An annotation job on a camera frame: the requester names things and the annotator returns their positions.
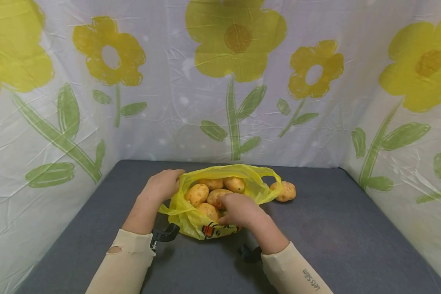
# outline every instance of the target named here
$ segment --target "black clip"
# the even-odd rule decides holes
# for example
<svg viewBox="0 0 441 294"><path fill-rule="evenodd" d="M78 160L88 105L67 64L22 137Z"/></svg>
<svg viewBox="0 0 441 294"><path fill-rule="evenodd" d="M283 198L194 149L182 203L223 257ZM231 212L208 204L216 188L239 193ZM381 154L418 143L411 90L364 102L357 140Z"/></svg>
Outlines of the black clip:
<svg viewBox="0 0 441 294"><path fill-rule="evenodd" d="M254 250L251 250L247 244L243 244L242 247L237 249L238 254L243 258L246 263L261 262L261 248L258 246Z"/></svg>
<svg viewBox="0 0 441 294"><path fill-rule="evenodd" d="M170 223L165 231L159 229L152 230L152 241L150 242L150 248L155 252L157 250L157 242L170 242L176 238L176 235L180 231L180 227L174 223Z"/></svg>

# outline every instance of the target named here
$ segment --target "potato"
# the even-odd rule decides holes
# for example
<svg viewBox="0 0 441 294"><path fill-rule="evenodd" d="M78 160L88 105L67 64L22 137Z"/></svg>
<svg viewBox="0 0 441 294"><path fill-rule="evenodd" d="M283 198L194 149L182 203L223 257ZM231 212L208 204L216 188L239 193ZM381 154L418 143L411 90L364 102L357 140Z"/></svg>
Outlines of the potato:
<svg viewBox="0 0 441 294"><path fill-rule="evenodd" d="M278 183L273 183L270 186L270 189L276 190L278 188ZM283 182L283 190L279 193L278 197L276 197L276 200L280 202L286 202L289 200L292 200L296 197L296 187L289 183L289 182Z"/></svg>
<svg viewBox="0 0 441 294"><path fill-rule="evenodd" d="M199 179L198 183L206 185L209 188L209 191L224 188L224 182L222 179Z"/></svg>
<svg viewBox="0 0 441 294"><path fill-rule="evenodd" d="M225 209L225 206L220 203L219 198L227 193L232 193L232 191L226 189L216 189L207 196L207 203L211 204L217 209Z"/></svg>
<svg viewBox="0 0 441 294"><path fill-rule="evenodd" d="M243 193L245 191L245 181L241 178L237 178L235 176L231 176L228 178L224 178L224 185L228 190L234 193Z"/></svg>
<svg viewBox="0 0 441 294"><path fill-rule="evenodd" d="M201 205L199 205L197 210L200 213L204 214L205 216L209 217L212 221L216 223L219 221L221 217L221 213L217 210L217 208L215 208L214 206L208 203L201 203Z"/></svg>
<svg viewBox="0 0 441 294"><path fill-rule="evenodd" d="M185 200L194 207L198 207L201 203L206 202L209 195L209 188L204 184L196 184L192 186L185 194Z"/></svg>

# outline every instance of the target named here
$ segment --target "forearm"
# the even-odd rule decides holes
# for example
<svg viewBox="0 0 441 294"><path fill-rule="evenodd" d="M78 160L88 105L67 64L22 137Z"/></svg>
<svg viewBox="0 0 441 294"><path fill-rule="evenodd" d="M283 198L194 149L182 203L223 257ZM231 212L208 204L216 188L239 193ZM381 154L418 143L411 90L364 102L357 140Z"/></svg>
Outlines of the forearm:
<svg viewBox="0 0 441 294"><path fill-rule="evenodd" d="M289 241L273 222L271 217L262 211L249 227L261 251L264 254L274 254L284 250Z"/></svg>
<svg viewBox="0 0 441 294"><path fill-rule="evenodd" d="M139 235L152 233L161 203L154 200L150 192L143 190L137 197L135 204L129 213L122 229Z"/></svg>
<svg viewBox="0 0 441 294"><path fill-rule="evenodd" d="M279 294L333 294L294 244L277 254L262 255L263 270Z"/></svg>
<svg viewBox="0 0 441 294"><path fill-rule="evenodd" d="M139 294L155 256L151 240L152 234L137 235L120 229L110 248L113 253L106 253L86 294Z"/></svg>
<svg viewBox="0 0 441 294"><path fill-rule="evenodd" d="M111 248L91 280L87 294L139 294L155 252L150 248L160 204L141 192Z"/></svg>

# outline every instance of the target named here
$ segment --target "yellow flower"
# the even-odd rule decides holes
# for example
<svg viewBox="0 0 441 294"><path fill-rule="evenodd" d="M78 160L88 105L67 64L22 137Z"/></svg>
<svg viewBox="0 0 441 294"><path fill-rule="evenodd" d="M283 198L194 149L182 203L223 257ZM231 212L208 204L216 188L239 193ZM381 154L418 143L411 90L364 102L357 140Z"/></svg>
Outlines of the yellow flower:
<svg viewBox="0 0 441 294"><path fill-rule="evenodd" d="M52 61L39 46L45 16L32 0L0 0L0 91L44 86L54 77Z"/></svg>
<svg viewBox="0 0 441 294"><path fill-rule="evenodd" d="M192 0L186 9L186 28L196 49L195 65L207 76L233 73L239 82L263 75L268 53L286 36L286 21L262 9L264 0Z"/></svg>
<svg viewBox="0 0 441 294"><path fill-rule="evenodd" d="M87 68L91 75L107 86L122 82L125 86L137 86L143 76L139 66L145 62L145 53L132 35L119 33L118 25L109 16L97 16L91 24L79 25L73 32L77 50L87 55ZM118 68L113 69L103 60L105 46L113 47L119 55Z"/></svg>
<svg viewBox="0 0 441 294"><path fill-rule="evenodd" d="M343 55L336 53L337 42L324 40L315 47L300 47L291 56L294 73L289 78L289 90L297 99L323 97L330 89L330 82L343 73ZM306 82L309 69L314 65L322 67L322 75L314 84Z"/></svg>
<svg viewBox="0 0 441 294"><path fill-rule="evenodd" d="M405 95L403 107L426 112L441 103L441 21L437 27L416 22L400 30L390 43L388 65L379 83L394 96Z"/></svg>

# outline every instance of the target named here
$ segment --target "flower center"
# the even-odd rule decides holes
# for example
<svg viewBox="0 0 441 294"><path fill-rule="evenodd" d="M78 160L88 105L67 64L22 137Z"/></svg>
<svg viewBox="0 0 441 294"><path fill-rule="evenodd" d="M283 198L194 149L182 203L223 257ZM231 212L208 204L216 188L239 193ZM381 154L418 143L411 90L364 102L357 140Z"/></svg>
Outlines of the flower center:
<svg viewBox="0 0 441 294"><path fill-rule="evenodd" d="M441 51L430 50L424 53L416 64L415 71L419 75L428 78L441 68Z"/></svg>
<svg viewBox="0 0 441 294"><path fill-rule="evenodd" d="M121 59L119 58L118 51L109 45L106 45L102 49L103 61L112 69L118 69L121 66Z"/></svg>
<svg viewBox="0 0 441 294"><path fill-rule="evenodd" d="M252 42L252 33L243 25L233 24L225 32L224 42L233 52L242 53Z"/></svg>
<svg viewBox="0 0 441 294"><path fill-rule="evenodd" d="M306 75L306 83L309 85L313 85L320 80L322 77L323 67L321 65L313 65L307 71Z"/></svg>

